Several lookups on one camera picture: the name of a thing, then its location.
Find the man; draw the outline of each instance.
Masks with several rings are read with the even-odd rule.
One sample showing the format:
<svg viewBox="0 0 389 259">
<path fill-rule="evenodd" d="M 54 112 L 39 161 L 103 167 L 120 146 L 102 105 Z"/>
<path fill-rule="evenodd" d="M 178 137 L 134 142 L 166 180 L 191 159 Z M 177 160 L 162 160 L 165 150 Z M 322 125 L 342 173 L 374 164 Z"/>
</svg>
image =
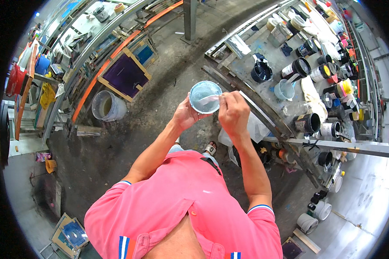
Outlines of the man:
<svg viewBox="0 0 389 259">
<path fill-rule="evenodd" d="M 184 130 L 208 116 L 187 96 L 127 176 L 86 213 L 88 238 L 104 259 L 282 258 L 270 182 L 246 129 L 249 106 L 238 91 L 219 101 L 219 121 L 241 159 L 248 213 L 211 159 L 216 146 L 203 154 L 177 146 Z"/>
</svg>

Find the foot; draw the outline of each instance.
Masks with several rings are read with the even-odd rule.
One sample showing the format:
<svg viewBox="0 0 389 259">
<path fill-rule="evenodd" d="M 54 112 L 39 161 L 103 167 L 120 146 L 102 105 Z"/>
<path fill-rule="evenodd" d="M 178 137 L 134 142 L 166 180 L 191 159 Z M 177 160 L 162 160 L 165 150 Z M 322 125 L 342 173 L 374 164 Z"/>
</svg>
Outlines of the foot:
<svg viewBox="0 0 389 259">
<path fill-rule="evenodd" d="M 208 147 L 206 147 L 206 149 L 204 150 L 206 153 L 208 153 L 209 155 L 212 155 L 216 152 L 216 143 L 214 141 L 210 141 L 208 146 L 211 145 L 213 147 L 213 149 L 209 149 Z"/>
</svg>

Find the left hand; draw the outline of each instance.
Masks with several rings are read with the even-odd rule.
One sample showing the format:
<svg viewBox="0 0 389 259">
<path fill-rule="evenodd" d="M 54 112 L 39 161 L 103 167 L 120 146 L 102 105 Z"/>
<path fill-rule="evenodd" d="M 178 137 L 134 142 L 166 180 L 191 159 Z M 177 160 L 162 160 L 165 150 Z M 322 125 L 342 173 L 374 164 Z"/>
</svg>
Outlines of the left hand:
<svg viewBox="0 0 389 259">
<path fill-rule="evenodd" d="M 187 93 L 187 97 L 184 101 L 182 101 L 179 106 L 177 106 L 176 112 L 173 116 L 173 121 L 175 121 L 176 125 L 180 127 L 181 131 L 184 131 L 190 128 L 193 124 L 195 124 L 198 120 L 208 117 L 212 114 L 198 114 L 195 111 L 189 102 L 189 93 Z"/>
</svg>

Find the pink polo shirt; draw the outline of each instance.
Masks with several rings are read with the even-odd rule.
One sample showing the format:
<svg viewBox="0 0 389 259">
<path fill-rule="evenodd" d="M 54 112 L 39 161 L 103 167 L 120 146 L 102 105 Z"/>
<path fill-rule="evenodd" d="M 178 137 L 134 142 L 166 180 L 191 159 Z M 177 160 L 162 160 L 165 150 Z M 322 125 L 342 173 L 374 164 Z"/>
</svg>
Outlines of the pink polo shirt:
<svg viewBox="0 0 389 259">
<path fill-rule="evenodd" d="M 141 258 L 188 213 L 206 258 L 282 258 L 273 210 L 263 204 L 245 213 L 221 170 L 201 158 L 196 151 L 170 153 L 150 179 L 114 184 L 85 215 L 98 253 Z"/>
</svg>

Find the stained floor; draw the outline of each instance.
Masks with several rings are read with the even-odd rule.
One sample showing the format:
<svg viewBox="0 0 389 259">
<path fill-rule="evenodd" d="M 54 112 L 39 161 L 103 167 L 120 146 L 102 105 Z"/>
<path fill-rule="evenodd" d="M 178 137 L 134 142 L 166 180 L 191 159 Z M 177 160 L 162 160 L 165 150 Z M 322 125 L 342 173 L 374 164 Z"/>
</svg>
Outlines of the stained floor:
<svg viewBox="0 0 389 259">
<path fill-rule="evenodd" d="M 275 1 L 227 0 L 208 1 L 197 10 L 196 36 L 192 45 L 180 40 L 183 18 L 171 22 L 153 36 L 159 52 L 158 59 L 148 68 L 153 79 L 128 103 L 128 114 L 117 122 L 97 122 L 92 113 L 83 124 L 103 127 L 101 137 L 67 139 L 62 131 L 52 134 L 48 141 L 57 160 L 57 175 L 65 188 L 62 209 L 83 223 L 88 208 L 114 183 L 123 178 L 133 162 L 164 129 L 177 105 L 191 87 L 201 80 L 211 80 L 202 70 L 206 64 L 204 52 L 248 18 L 274 5 Z M 181 136 L 181 146 L 199 152 L 209 141 L 217 142 L 220 131 L 217 114 L 202 119 Z M 244 191 L 242 172 L 228 157 L 227 147 L 217 142 L 215 154 L 231 195 L 244 210 L 249 206 Z M 295 229 L 301 213 L 306 212 L 311 193 L 316 192 L 300 171 L 287 173 L 280 165 L 266 166 L 273 191 L 273 207 L 281 240 L 285 241 Z"/>
</svg>

